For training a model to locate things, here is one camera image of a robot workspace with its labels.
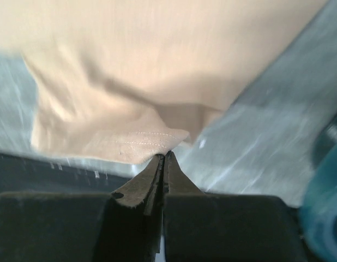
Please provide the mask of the beige t-shirt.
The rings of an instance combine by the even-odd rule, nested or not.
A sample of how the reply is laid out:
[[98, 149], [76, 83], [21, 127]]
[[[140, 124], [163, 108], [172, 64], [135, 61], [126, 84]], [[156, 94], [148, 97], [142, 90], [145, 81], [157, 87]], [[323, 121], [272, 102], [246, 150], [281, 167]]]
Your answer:
[[0, 1], [38, 88], [32, 147], [140, 164], [197, 139], [325, 1]]

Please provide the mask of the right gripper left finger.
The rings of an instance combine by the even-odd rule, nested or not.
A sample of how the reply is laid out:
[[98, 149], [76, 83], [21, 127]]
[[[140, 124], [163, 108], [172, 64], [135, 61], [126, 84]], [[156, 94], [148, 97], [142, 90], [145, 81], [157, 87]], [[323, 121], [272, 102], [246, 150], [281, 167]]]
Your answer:
[[128, 209], [142, 208], [152, 215], [161, 196], [165, 157], [156, 155], [138, 175], [111, 193], [116, 203]]

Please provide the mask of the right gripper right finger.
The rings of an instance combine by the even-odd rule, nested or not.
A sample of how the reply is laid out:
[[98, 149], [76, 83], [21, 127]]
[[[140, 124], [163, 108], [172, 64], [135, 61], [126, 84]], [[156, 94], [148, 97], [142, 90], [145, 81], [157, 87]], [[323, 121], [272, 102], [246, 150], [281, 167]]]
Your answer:
[[165, 194], [204, 195], [182, 172], [175, 154], [169, 151], [165, 156], [163, 173], [163, 191]]

